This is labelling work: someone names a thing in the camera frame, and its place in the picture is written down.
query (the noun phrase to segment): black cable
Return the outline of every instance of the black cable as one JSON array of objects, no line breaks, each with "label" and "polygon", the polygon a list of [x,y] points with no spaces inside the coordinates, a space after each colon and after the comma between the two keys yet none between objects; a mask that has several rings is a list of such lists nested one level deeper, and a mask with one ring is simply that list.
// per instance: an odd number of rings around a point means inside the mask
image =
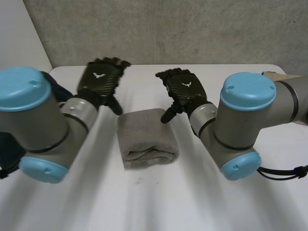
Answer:
[{"label": "black cable", "polygon": [[262,171],[260,171],[259,169],[257,170],[257,172],[258,172],[261,176],[263,176],[263,177],[265,177],[265,178],[267,178],[267,179],[270,179],[270,180],[292,180],[292,179],[295,179],[295,178],[298,177],[297,175],[294,175],[294,176],[285,177],[285,178],[274,178],[274,177],[269,177],[269,176],[265,175],[265,174],[262,173]]},{"label": "black cable", "polygon": [[[257,170],[258,173],[270,180],[291,180],[295,178],[303,178],[308,173],[308,165],[307,166],[300,166],[296,167],[293,170],[275,170],[275,169],[269,169],[265,167],[259,167]],[[277,176],[290,176],[286,178],[273,178],[265,175],[264,173],[271,174],[271,175],[277,175]]]},{"label": "black cable", "polygon": [[259,170],[272,175],[291,176],[295,175],[294,170],[274,170],[265,167],[259,167]]}]

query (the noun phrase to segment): gray metal cylinder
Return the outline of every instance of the gray metal cylinder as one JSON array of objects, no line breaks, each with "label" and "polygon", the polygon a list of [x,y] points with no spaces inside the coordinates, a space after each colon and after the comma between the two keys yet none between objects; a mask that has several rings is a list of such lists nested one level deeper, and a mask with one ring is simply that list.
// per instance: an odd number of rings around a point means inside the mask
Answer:
[{"label": "gray metal cylinder", "polygon": [[280,81],[286,83],[286,87],[291,92],[295,106],[294,113],[296,114],[292,121],[302,121],[307,123],[307,112],[308,112],[308,77],[296,77],[289,78]]},{"label": "gray metal cylinder", "polygon": [[197,107],[189,118],[189,122],[198,136],[207,123],[213,121],[216,117],[217,107],[212,103],[203,104]]},{"label": "gray metal cylinder", "polygon": [[262,120],[262,128],[268,128],[290,122],[294,110],[294,101],[288,88],[280,82],[274,82],[277,95],[269,106],[267,114],[259,118]]},{"label": "gray metal cylinder", "polygon": [[90,130],[97,117],[96,108],[88,101],[81,98],[71,98],[61,108],[64,115],[71,115],[82,121]]},{"label": "gray metal cylinder", "polygon": [[29,151],[49,148],[68,132],[67,122],[52,94],[44,103],[29,110],[0,111],[0,120],[5,121],[2,130],[11,133]]},{"label": "gray metal cylinder", "polygon": [[240,112],[228,108],[220,101],[214,136],[229,148],[248,149],[256,142],[268,110],[267,107],[253,112]]},{"label": "gray metal cylinder", "polygon": [[66,120],[70,129],[68,136],[61,144],[45,153],[35,154],[28,152],[25,156],[49,160],[66,168],[70,168],[88,132],[84,126],[76,120],[72,118],[66,118]]},{"label": "gray metal cylinder", "polygon": [[221,168],[225,163],[250,152],[255,152],[253,148],[243,151],[228,149],[222,146],[214,137],[214,126],[216,122],[209,124],[202,132],[200,140],[206,147],[208,153],[215,161],[218,168]]}]

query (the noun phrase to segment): table surface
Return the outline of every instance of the table surface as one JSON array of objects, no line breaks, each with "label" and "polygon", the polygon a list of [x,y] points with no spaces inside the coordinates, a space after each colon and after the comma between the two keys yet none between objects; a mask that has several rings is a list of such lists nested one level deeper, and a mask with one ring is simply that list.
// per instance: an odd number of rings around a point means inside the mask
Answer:
[{"label": "table surface", "polygon": [[[284,72],[270,64],[133,65],[116,97],[125,112],[167,109],[171,98],[155,73],[170,68],[195,73],[215,105],[226,77],[249,71]],[[84,66],[63,66],[51,75],[76,92]],[[124,170],[116,137],[117,116],[99,117],[59,184],[16,171],[0,181],[0,228],[4,231],[306,231],[308,178],[271,181],[257,173],[228,181],[193,135],[188,118],[171,122],[180,146],[170,165]],[[263,129],[255,149],[262,166],[293,169],[308,163],[308,127],[286,124]]]}]

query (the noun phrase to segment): concrete wall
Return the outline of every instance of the concrete wall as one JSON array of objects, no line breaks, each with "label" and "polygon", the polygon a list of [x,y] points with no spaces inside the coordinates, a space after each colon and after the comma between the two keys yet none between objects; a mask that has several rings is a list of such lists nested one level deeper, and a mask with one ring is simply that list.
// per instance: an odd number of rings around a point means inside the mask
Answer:
[{"label": "concrete wall", "polygon": [[307,0],[24,0],[53,67],[276,64],[308,74]]}]

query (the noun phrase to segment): blue joint cap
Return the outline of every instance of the blue joint cap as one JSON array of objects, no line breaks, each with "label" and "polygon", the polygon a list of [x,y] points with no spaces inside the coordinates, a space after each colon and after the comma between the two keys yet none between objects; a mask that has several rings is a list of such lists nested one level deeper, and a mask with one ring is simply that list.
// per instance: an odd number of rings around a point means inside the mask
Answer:
[{"label": "blue joint cap", "polygon": [[31,156],[22,157],[19,168],[33,179],[53,184],[61,182],[68,172],[68,169],[60,164]]},{"label": "blue joint cap", "polygon": [[0,70],[0,111],[19,112],[45,102],[51,86],[43,74],[31,67]]},{"label": "blue joint cap", "polygon": [[261,162],[258,152],[250,152],[225,163],[220,171],[228,180],[238,180],[256,171]]},{"label": "blue joint cap", "polygon": [[229,76],[220,92],[220,100],[235,111],[251,112],[269,106],[276,97],[276,86],[261,74],[240,72]]}]

